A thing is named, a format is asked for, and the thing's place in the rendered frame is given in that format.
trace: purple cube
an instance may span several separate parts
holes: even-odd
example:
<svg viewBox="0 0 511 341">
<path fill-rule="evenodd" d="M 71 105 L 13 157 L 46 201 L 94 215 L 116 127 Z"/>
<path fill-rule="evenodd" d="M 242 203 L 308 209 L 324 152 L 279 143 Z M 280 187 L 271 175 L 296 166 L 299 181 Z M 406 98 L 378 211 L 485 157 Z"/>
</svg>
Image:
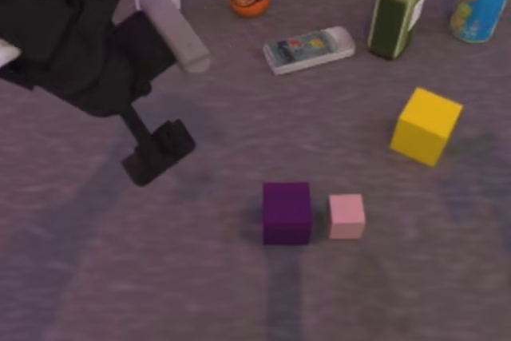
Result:
<svg viewBox="0 0 511 341">
<path fill-rule="evenodd" d="M 263 184 L 265 245 L 308 244 L 311 227 L 311 191 L 308 183 Z"/>
</svg>

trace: white remote control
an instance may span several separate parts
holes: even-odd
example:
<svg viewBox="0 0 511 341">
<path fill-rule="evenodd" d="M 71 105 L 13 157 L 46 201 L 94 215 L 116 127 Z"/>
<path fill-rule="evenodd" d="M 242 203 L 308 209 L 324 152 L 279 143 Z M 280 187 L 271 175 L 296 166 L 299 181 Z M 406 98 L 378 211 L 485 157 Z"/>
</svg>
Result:
<svg viewBox="0 0 511 341">
<path fill-rule="evenodd" d="M 355 43 L 345 28 L 336 26 L 265 44 L 263 52 L 271 71 L 284 75 L 353 56 Z"/>
</svg>

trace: block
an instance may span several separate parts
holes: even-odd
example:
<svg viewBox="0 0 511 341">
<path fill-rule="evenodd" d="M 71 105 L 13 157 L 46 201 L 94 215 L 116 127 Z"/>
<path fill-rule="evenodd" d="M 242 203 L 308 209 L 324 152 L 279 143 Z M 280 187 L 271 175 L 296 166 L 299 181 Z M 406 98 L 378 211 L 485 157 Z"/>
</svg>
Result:
<svg viewBox="0 0 511 341">
<path fill-rule="evenodd" d="M 308 244 L 312 208 L 308 183 L 263 184 L 263 243 Z"/>
<path fill-rule="evenodd" d="M 330 195 L 330 230 L 333 240 L 360 239 L 366 227 L 362 195 Z"/>
<path fill-rule="evenodd" d="M 462 110 L 455 101 L 417 88 L 399 116 L 390 148 L 435 166 Z"/>
</svg>

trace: green bottle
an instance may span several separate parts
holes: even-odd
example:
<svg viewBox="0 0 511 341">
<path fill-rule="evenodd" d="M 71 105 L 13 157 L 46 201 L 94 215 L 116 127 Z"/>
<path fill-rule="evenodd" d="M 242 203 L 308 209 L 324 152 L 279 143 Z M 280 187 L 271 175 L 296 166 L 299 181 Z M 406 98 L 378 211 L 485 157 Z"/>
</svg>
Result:
<svg viewBox="0 0 511 341">
<path fill-rule="evenodd" d="M 376 0 L 367 45 L 379 57 L 394 60 L 410 44 L 424 0 Z"/>
</svg>

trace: yellow cube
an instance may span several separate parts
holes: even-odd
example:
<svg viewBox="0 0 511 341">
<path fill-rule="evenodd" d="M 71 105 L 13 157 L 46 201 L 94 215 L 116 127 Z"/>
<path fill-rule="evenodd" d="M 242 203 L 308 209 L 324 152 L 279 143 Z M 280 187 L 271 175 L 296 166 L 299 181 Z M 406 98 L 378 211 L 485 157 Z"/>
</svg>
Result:
<svg viewBox="0 0 511 341">
<path fill-rule="evenodd" d="M 417 88 L 399 116 L 390 148 L 435 166 L 462 109 L 455 101 Z"/>
</svg>

